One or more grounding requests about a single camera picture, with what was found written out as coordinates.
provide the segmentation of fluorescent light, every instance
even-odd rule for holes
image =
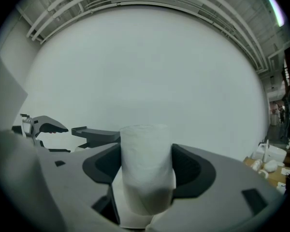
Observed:
[[[276,2],[276,0],[269,0],[269,1],[270,1],[271,6],[272,6],[272,8],[274,10],[274,13],[275,13],[275,16],[276,16],[276,19],[277,19],[277,23],[281,27],[282,25],[285,24],[284,16],[282,14],[282,11],[281,11],[278,3]]]

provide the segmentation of white cylinder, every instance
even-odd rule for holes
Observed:
[[[144,216],[166,210],[175,188],[168,127],[129,126],[120,130],[120,136],[123,190],[129,208]]]

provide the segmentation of ceiling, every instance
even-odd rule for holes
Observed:
[[[130,4],[169,7],[195,16],[244,53],[267,93],[281,95],[290,28],[287,23],[278,26],[268,0],[21,0],[16,8],[33,25],[27,36],[43,44],[72,23],[94,16],[97,10]]]

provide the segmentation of white backdrop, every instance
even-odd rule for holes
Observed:
[[[173,142],[243,160],[267,131],[261,82],[227,39],[157,7],[111,9],[68,27],[38,53],[22,113],[67,128],[162,123]],[[85,139],[40,135],[46,147]]]

